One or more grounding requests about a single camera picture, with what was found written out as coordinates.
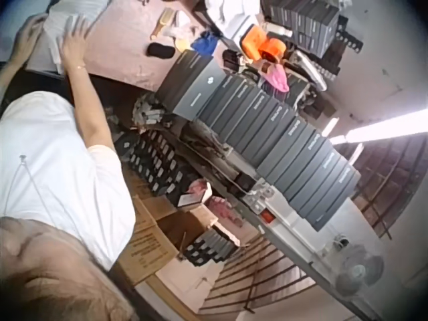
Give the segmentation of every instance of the fluorescent light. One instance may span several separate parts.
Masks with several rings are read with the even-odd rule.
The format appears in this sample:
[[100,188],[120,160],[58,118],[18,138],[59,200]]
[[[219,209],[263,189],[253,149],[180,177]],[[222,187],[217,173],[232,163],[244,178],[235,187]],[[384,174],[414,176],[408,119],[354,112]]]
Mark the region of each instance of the fluorescent light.
[[349,164],[353,165],[355,164],[356,160],[360,157],[362,151],[364,150],[364,145],[362,143],[358,144],[356,147],[354,154],[349,159]]
[[428,132],[428,109],[351,130],[346,135],[348,142],[394,138]]
[[332,132],[333,128],[337,125],[337,122],[339,121],[339,118],[332,118],[328,122],[326,128],[322,131],[322,136],[327,137]]
[[336,137],[330,138],[330,142],[333,145],[339,145],[339,144],[344,144],[347,141],[346,141],[345,136],[340,135],[340,136],[336,136]]

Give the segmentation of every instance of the workbench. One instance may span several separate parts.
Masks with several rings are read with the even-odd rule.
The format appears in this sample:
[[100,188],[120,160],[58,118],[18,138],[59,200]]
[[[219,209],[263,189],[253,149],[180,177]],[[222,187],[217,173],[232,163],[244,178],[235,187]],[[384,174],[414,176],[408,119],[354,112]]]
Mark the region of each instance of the workbench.
[[[85,56],[86,69],[90,74],[156,91],[173,66],[180,52],[171,59],[162,60],[146,55],[151,42],[150,34],[165,7],[184,11],[195,26],[194,38],[204,27],[192,16],[193,0],[163,2],[151,0],[143,6],[138,0],[112,0],[93,26]],[[174,39],[160,35],[155,40],[174,46]],[[225,45],[219,41],[215,57],[222,65],[221,54]],[[47,46],[47,36],[42,35],[31,56],[27,70],[56,73]]]

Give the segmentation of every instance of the person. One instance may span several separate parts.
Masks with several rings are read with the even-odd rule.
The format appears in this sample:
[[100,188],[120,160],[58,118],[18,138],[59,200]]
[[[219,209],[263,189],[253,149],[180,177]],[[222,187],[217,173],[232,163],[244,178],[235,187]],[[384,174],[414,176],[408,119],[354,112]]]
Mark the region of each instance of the person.
[[[0,72],[0,103],[46,15],[30,17]],[[88,22],[69,19],[60,53],[75,108],[33,92],[0,119],[2,320],[134,320],[107,278],[135,212],[100,99],[85,69]]]

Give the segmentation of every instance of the white t-shirt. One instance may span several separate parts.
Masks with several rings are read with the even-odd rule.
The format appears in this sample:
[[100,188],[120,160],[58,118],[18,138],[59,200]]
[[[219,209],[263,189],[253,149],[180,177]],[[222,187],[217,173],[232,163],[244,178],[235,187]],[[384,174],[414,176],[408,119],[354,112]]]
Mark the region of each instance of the white t-shirt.
[[0,120],[0,216],[77,237],[107,270],[135,224],[118,156],[86,148],[73,107],[49,92],[14,101]]

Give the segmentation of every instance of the blue cloth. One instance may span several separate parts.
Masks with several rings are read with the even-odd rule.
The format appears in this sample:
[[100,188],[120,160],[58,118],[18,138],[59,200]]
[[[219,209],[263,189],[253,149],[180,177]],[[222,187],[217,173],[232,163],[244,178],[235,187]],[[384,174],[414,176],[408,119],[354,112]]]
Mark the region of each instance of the blue cloth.
[[196,39],[191,47],[202,56],[212,56],[219,38],[210,31],[204,31],[201,36]]

